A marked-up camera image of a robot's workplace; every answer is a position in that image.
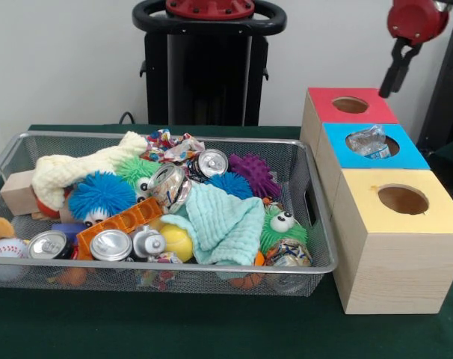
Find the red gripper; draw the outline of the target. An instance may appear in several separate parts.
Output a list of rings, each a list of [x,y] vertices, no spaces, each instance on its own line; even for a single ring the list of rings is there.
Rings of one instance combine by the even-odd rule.
[[[392,64],[386,72],[379,96],[386,99],[399,92],[410,68],[410,62],[422,48],[420,43],[442,34],[449,22],[449,5],[431,0],[393,0],[387,16],[387,28],[397,38],[392,48]],[[404,54],[405,40],[413,45]]]

